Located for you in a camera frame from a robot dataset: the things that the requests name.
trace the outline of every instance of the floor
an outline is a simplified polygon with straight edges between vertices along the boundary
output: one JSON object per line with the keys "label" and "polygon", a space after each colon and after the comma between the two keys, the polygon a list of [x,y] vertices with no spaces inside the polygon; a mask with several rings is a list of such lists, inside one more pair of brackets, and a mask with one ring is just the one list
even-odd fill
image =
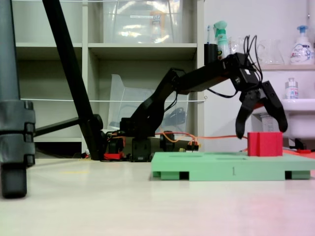
{"label": "floor", "polygon": [[38,159],[0,236],[314,236],[315,180],[189,182],[150,163]]}

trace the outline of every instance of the white sink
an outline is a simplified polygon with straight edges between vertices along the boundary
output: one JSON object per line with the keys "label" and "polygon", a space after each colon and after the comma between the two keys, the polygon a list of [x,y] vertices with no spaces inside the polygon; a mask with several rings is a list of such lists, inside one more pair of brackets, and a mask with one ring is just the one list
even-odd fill
{"label": "white sink", "polygon": [[[315,139],[315,99],[286,99],[282,105],[288,121],[288,130],[283,135],[291,139]],[[266,114],[266,109],[259,108],[253,114]]]}

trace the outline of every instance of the black cable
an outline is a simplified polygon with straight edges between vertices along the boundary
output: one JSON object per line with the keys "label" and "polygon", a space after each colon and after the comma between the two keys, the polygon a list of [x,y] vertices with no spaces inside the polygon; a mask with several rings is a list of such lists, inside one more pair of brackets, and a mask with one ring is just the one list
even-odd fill
{"label": "black cable", "polygon": [[[253,59],[251,57],[251,54],[250,54],[253,44],[254,44],[254,47],[255,47],[255,57],[256,57],[258,66],[254,63],[254,61],[253,61]],[[259,83],[257,85],[255,85],[253,88],[259,87],[261,85],[261,83],[262,83],[263,75],[262,75],[261,67],[260,67],[259,60],[258,60],[258,54],[257,54],[257,35],[255,35],[252,38],[251,42],[250,42],[250,35],[247,35],[244,38],[243,50],[244,50],[244,54],[245,54],[244,66],[247,66],[247,62],[249,60],[250,64],[255,69],[255,74],[257,75],[258,80],[259,80]],[[213,91],[210,88],[208,88],[207,90],[212,92],[212,93],[214,93],[215,95],[218,95],[218,96],[224,97],[224,98],[233,98],[238,92],[238,91],[235,91],[235,93],[233,95],[224,95],[224,94],[215,92],[215,91]]]}
{"label": "black cable", "polygon": [[176,105],[176,103],[177,103],[177,96],[178,96],[178,93],[176,92],[174,101],[171,103],[171,105],[169,105],[169,106],[164,110],[164,112],[167,112],[169,109],[171,109],[172,107],[174,107],[174,106]]}
{"label": "black cable", "polygon": [[210,92],[212,92],[212,93],[214,93],[215,95],[218,95],[218,96],[224,97],[224,98],[232,98],[232,97],[234,97],[234,96],[238,93],[238,91],[236,90],[233,95],[225,95],[225,94],[221,94],[221,93],[215,92],[215,91],[213,91],[213,90],[210,89],[210,88],[208,88],[207,90],[210,91]]}

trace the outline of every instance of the white string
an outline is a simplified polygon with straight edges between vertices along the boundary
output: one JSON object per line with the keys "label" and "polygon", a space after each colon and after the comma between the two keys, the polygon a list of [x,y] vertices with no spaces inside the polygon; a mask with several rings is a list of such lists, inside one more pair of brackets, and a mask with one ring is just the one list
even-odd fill
{"label": "white string", "polygon": [[[41,2],[42,0],[12,0],[12,1],[30,1],[30,2]],[[60,2],[81,2],[81,3],[89,3],[89,2],[118,2],[118,1],[131,1],[131,0],[60,0]]]}
{"label": "white string", "polygon": [[[49,102],[73,102],[73,100],[66,100],[66,99],[36,99],[36,98],[21,98],[21,100],[26,101],[49,101]],[[184,101],[177,101],[177,102],[205,102],[206,100],[184,100]],[[111,101],[111,100],[90,100],[90,102],[143,102],[143,101]]]}

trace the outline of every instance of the white bottle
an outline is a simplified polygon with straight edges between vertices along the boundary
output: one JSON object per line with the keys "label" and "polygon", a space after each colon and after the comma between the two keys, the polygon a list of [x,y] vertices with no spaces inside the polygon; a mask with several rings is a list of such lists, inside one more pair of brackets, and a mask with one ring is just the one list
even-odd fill
{"label": "white bottle", "polygon": [[300,37],[294,44],[291,54],[291,64],[294,65],[310,65],[315,63],[313,45],[305,36],[307,26],[299,26],[297,29],[300,31]]}
{"label": "white bottle", "polygon": [[286,99],[298,99],[299,87],[294,78],[289,78],[289,81],[285,83],[285,98]]}

